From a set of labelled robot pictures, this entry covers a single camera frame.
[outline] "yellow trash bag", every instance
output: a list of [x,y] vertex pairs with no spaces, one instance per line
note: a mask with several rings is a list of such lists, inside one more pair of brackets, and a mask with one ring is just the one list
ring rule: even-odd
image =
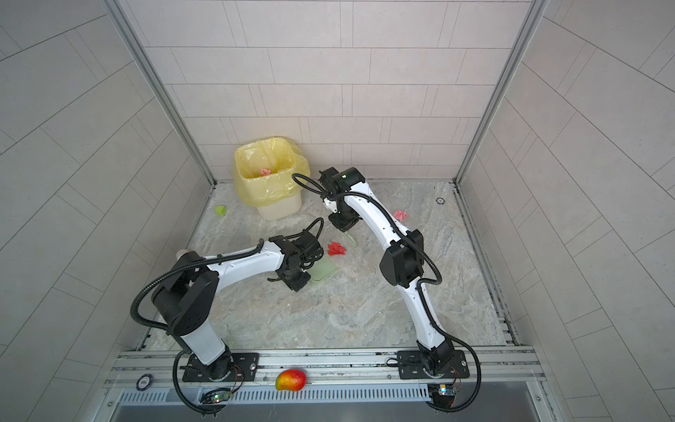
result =
[[[263,169],[271,174],[262,176]],[[291,179],[293,173],[309,177],[309,164],[300,148],[286,138],[260,139],[234,152],[234,188],[250,207],[260,209],[298,194],[301,187]]]

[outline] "tiled wall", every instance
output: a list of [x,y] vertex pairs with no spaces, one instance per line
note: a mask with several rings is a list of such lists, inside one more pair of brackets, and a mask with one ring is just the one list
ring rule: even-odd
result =
[[217,179],[282,135],[312,169],[453,178],[529,3],[120,0]]
[[461,185],[570,420],[675,417],[674,27],[552,0]]
[[73,421],[209,185],[98,0],[4,1],[0,98],[0,420]]

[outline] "trash bin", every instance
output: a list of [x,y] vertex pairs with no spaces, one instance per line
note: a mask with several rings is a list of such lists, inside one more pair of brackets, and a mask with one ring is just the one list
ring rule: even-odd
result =
[[[270,174],[263,176],[263,169]],[[237,195],[266,220],[286,217],[302,207],[302,189],[291,178],[293,173],[309,176],[309,164],[300,148],[286,138],[260,139],[234,152],[232,180]]]

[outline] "marble floor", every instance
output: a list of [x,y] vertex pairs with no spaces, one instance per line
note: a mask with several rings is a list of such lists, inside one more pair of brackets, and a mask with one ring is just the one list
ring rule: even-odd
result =
[[[475,346],[504,344],[451,185],[373,181],[371,187],[391,212],[407,212],[406,226],[424,235],[425,250],[443,275],[441,285],[427,285],[442,326]],[[436,198],[445,203],[437,204]],[[223,289],[210,314],[216,333],[233,349],[415,346],[414,326],[403,300],[380,273],[382,250],[375,235],[360,221],[349,231],[356,241],[353,246],[328,222],[328,210],[318,195],[304,191],[302,200],[298,213],[265,221],[239,201],[231,184],[217,185],[190,245],[202,256],[299,232],[316,217],[326,219],[319,238],[324,248],[339,242],[347,252],[331,258],[339,267],[336,274],[321,283],[310,281],[299,292],[283,282],[268,282],[273,273]],[[227,207],[225,217],[214,213],[217,205]],[[156,329],[145,344],[146,350],[178,349],[172,338]]]

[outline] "floor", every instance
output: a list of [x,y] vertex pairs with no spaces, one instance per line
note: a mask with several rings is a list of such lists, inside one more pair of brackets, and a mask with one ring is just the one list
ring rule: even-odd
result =
[[[447,182],[371,182],[390,210],[408,213],[405,224],[425,235],[425,250],[443,274],[429,294],[445,329],[472,345],[504,344],[491,297],[483,280],[452,185]],[[445,199],[439,205],[436,198]],[[219,184],[191,247],[202,255],[228,253],[255,245],[259,238],[299,232],[328,211],[317,195],[302,193],[295,215],[264,221],[243,205],[231,184]],[[218,217],[217,205],[227,214]],[[340,270],[321,283],[310,281],[293,292],[283,282],[259,275],[223,289],[211,308],[211,323],[231,348],[344,348],[415,346],[412,319],[398,291],[379,271],[382,252],[375,235],[360,222],[346,237],[327,220],[320,241],[339,242],[345,256],[331,259]],[[153,329],[146,350],[177,349]]]

